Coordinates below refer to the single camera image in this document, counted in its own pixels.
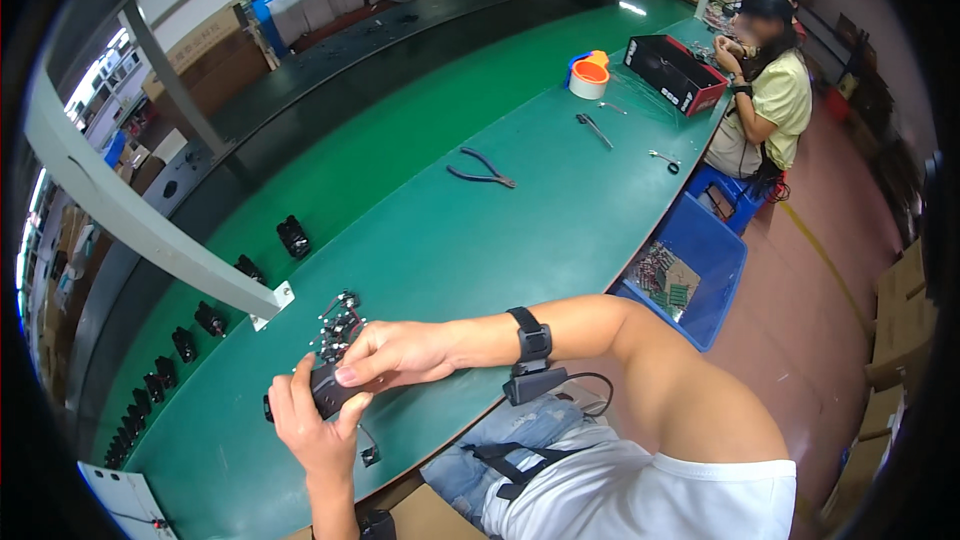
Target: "left hand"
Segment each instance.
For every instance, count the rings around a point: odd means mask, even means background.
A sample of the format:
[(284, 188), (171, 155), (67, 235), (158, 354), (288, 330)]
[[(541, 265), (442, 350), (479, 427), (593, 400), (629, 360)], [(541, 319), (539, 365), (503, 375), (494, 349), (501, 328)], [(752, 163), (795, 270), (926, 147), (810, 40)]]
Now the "left hand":
[(267, 394), (276, 435), (306, 470), (308, 486), (333, 492), (353, 486), (357, 424), (374, 395), (357, 394), (343, 403), (336, 421), (324, 421), (310, 392), (315, 359), (308, 353), (296, 364), (294, 375), (273, 378)]
[(717, 64), (732, 74), (743, 74), (743, 67), (740, 66), (740, 60), (730, 53), (725, 46), (716, 48)]

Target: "yellow floor line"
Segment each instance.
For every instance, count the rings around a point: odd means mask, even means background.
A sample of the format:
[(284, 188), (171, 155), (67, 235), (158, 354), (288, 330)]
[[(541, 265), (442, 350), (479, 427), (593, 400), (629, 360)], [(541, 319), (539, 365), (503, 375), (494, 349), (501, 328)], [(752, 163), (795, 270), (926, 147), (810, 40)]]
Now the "yellow floor line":
[(827, 249), (820, 243), (820, 240), (817, 239), (817, 236), (810, 231), (810, 228), (807, 227), (807, 224), (804, 223), (800, 216), (797, 214), (796, 210), (793, 210), (793, 207), (786, 204), (786, 202), (776, 203), (786, 214), (790, 216), (790, 219), (793, 221), (794, 225), (797, 226), (800, 234), (806, 238), (810, 243), (810, 246), (813, 246), (813, 250), (817, 251), (817, 254), (820, 255), (820, 259), (826, 265), (826, 268), (830, 270), (830, 274), (833, 275), (833, 279), (836, 280), (837, 286), (840, 287), (840, 292), (846, 296), (846, 302), (849, 303), (853, 313), (856, 315), (857, 321), (860, 322), (860, 327), (863, 328), (863, 333), (868, 338), (870, 337), (870, 326), (867, 324), (866, 317), (863, 316), (863, 311), (860, 310), (860, 307), (857, 305), (857, 301), (854, 300), (854, 294), (850, 292), (850, 289), (847, 287), (847, 283), (844, 281), (843, 276), (840, 275), (840, 270), (837, 269), (834, 262), (831, 260), (830, 255), (827, 254)]

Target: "fingernail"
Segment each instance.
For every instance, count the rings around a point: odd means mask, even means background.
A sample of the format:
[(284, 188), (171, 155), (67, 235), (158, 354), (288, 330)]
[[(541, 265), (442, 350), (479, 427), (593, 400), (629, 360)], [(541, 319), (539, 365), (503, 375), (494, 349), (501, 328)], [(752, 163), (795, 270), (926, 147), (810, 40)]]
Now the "fingernail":
[(337, 378), (337, 382), (340, 383), (340, 386), (346, 386), (357, 379), (352, 367), (341, 367), (340, 369), (337, 369), (333, 375)]

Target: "khaki pants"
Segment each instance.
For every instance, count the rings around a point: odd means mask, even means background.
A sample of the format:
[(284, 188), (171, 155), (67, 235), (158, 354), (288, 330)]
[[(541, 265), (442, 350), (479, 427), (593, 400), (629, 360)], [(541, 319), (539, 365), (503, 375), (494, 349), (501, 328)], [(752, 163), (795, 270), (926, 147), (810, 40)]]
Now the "khaki pants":
[(757, 172), (763, 160), (761, 148), (750, 144), (740, 131), (720, 121), (703, 162), (730, 177), (741, 179)]

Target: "screwdriver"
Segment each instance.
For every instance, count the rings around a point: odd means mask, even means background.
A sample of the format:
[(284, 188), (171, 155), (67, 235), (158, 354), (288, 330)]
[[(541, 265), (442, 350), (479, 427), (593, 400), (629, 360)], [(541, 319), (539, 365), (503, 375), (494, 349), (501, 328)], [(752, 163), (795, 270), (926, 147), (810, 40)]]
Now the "screwdriver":
[(600, 140), (603, 141), (603, 144), (605, 144), (607, 147), (609, 147), (610, 149), (614, 147), (614, 145), (610, 143), (610, 140), (603, 135), (603, 132), (600, 131), (600, 128), (597, 127), (597, 124), (594, 123), (594, 120), (591, 118), (590, 115), (586, 113), (578, 113), (577, 121), (580, 122), (581, 124), (586, 124), (590, 126), (593, 129), (593, 131), (596, 133), (596, 135), (600, 137)]

